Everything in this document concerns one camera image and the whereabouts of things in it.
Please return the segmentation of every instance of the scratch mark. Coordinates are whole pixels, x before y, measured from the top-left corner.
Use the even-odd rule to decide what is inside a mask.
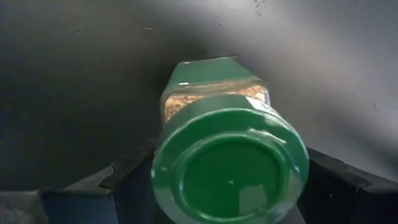
[[[376,103],[374,101],[372,101],[373,107],[374,109],[376,109],[377,111],[380,111],[379,108],[377,108]]]
[[[267,0],[254,0],[254,7],[256,7],[256,12],[258,16],[262,16],[262,14],[265,11],[265,8],[267,7],[265,3]]]
[[[217,26],[221,27],[224,25],[224,21],[222,21],[221,19],[218,20]]]

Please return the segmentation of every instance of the glass jar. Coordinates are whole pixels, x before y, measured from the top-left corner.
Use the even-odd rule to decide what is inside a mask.
[[[308,154],[260,79],[230,58],[185,62],[161,103],[152,185],[175,223],[274,223],[295,205]]]

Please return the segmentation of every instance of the dark gray surface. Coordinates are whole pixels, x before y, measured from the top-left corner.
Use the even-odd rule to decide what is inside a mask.
[[[160,130],[182,60],[236,54],[306,144],[398,180],[398,1],[0,1],[0,189],[66,187]]]
[[[279,224],[305,224],[300,210],[294,207]]]
[[[56,224],[119,224],[112,195],[87,197],[50,194],[43,198],[50,223]]]
[[[40,192],[0,192],[0,223],[48,224]]]

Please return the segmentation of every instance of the green lid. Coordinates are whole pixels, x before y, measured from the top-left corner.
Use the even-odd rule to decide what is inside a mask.
[[[241,95],[210,96],[164,126],[152,165],[156,199],[176,223],[281,219],[308,176],[308,155],[272,108]]]

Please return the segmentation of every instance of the lid top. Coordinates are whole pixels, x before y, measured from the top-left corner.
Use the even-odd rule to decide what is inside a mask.
[[[270,144],[241,134],[207,139],[180,158],[176,197],[205,221],[245,220],[278,202],[287,170]]]

